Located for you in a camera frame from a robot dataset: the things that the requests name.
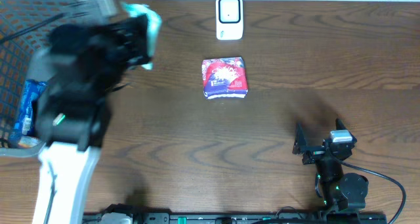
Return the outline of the teal wet wipes pack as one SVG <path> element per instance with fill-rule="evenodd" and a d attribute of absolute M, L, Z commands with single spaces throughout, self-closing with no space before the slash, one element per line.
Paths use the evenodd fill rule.
<path fill-rule="evenodd" d="M 146 4 L 122 3 L 122 6 L 128 13 L 129 17 L 145 16 L 148 19 L 146 30 L 147 53 L 149 57 L 153 57 L 156 51 L 158 35 L 162 24 L 161 16 Z"/>

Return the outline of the blue cookie package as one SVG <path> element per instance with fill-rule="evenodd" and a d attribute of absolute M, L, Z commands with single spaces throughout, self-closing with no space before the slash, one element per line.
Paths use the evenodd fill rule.
<path fill-rule="evenodd" d="M 34 79 L 25 81 L 18 117 L 14 125 L 14 132 L 18 136 L 34 135 L 35 109 L 33 103 L 39 99 L 46 88 L 46 81 L 35 81 Z"/>

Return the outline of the red purple pad package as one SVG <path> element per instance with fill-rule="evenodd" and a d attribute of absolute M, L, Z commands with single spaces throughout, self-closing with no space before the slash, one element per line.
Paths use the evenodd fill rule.
<path fill-rule="evenodd" d="M 248 84 L 243 58 L 214 58 L 201 64 L 203 94 L 207 100 L 245 98 Z"/>

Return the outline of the orange white snack bar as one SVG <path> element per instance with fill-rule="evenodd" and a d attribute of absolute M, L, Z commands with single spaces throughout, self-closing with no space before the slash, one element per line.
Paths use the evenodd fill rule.
<path fill-rule="evenodd" d="M 19 140 L 17 141 L 17 147 L 18 148 L 33 148 L 35 146 L 37 146 L 40 143 L 40 140 L 38 138 L 35 137 L 30 137 L 30 136 L 21 136 L 21 138 L 19 138 Z"/>

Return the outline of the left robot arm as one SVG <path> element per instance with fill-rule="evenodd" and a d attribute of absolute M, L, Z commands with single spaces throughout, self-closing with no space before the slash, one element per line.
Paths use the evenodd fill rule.
<path fill-rule="evenodd" d="M 146 15 L 104 25 L 65 24 L 49 35 L 54 70 L 37 101 L 43 143 L 34 223 L 81 223 L 112 117 L 108 95 L 133 66 L 151 61 Z"/>

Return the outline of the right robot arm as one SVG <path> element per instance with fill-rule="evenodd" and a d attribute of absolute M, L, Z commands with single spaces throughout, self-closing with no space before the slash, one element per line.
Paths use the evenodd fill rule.
<path fill-rule="evenodd" d="M 366 206 L 369 182 L 363 175 L 343 172 L 343 161 L 352 155 L 357 139 L 340 119 L 335 120 L 335 126 L 320 146 L 312 146 L 298 123 L 292 153 L 301 154 L 304 165 L 316 166 L 315 189 L 325 204 L 318 217 L 325 222 L 339 223 L 349 216 L 352 223 L 359 223 L 359 211 Z"/>

